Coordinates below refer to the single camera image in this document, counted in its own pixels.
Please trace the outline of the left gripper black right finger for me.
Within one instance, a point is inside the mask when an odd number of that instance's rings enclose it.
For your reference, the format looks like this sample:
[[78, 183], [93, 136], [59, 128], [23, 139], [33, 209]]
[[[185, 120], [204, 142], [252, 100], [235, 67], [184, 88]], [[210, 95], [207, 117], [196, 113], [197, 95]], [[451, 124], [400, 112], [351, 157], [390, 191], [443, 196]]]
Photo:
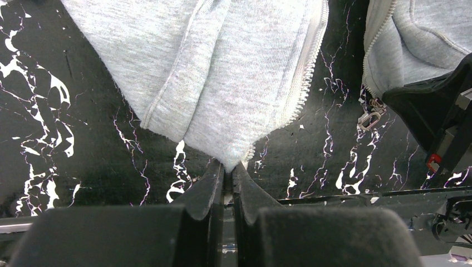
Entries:
[[406, 224], [391, 210], [285, 207], [242, 164], [232, 171], [239, 266], [421, 266]]

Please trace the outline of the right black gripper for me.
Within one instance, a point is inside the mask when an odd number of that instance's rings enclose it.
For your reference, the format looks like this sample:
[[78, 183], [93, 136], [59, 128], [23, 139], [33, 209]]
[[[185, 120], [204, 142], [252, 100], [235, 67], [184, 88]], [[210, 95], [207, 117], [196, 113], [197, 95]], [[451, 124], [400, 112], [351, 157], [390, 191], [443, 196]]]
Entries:
[[441, 175], [471, 166], [471, 54], [439, 77], [385, 92], [381, 100], [397, 113], [422, 149], [427, 167]]

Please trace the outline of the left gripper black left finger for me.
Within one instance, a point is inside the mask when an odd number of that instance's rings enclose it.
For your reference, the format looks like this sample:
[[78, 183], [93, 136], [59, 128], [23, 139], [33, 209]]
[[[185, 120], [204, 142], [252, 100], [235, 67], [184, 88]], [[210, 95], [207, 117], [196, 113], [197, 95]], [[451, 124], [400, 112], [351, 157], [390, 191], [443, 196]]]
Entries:
[[17, 244], [10, 266], [218, 266], [224, 167], [169, 204], [70, 207], [40, 215]]

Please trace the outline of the grey zip-up jacket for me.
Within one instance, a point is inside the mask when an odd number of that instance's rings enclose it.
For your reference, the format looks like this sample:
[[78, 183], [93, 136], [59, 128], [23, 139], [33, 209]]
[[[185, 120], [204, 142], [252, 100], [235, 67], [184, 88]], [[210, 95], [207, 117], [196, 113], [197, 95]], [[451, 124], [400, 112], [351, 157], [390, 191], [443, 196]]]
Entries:
[[[141, 121], [231, 171], [294, 121], [327, 1], [63, 1]], [[470, 1], [370, 1], [362, 82], [376, 96], [471, 52]]]

